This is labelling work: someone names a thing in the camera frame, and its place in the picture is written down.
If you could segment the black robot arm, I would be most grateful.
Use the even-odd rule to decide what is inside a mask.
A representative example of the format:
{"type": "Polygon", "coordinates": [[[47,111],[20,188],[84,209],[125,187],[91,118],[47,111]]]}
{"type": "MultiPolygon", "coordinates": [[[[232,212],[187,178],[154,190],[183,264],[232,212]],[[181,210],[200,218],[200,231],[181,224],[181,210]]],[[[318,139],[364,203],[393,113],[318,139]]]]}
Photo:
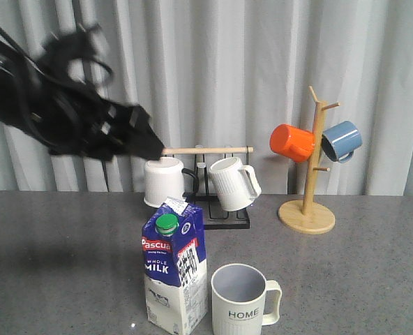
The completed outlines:
{"type": "Polygon", "coordinates": [[[88,29],[51,38],[33,63],[0,41],[0,122],[35,138],[51,155],[158,160],[164,145],[141,105],[106,100],[94,83],[69,75],[72,61],[95,61],[95,36],[88,29]]]}

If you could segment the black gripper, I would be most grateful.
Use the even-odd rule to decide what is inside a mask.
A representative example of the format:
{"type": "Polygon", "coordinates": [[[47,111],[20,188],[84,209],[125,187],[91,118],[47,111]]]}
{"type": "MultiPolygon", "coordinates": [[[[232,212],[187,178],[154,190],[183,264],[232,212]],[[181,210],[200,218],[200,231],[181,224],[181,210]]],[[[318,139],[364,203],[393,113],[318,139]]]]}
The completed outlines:
{"type": "Polygon", "coordinates": [[[158,161],[164,144],[141,105],[120,105],[91,89],[46,80],[28,87],[28,135],[52,155],[110,161],[130,155],[158,161]]]}

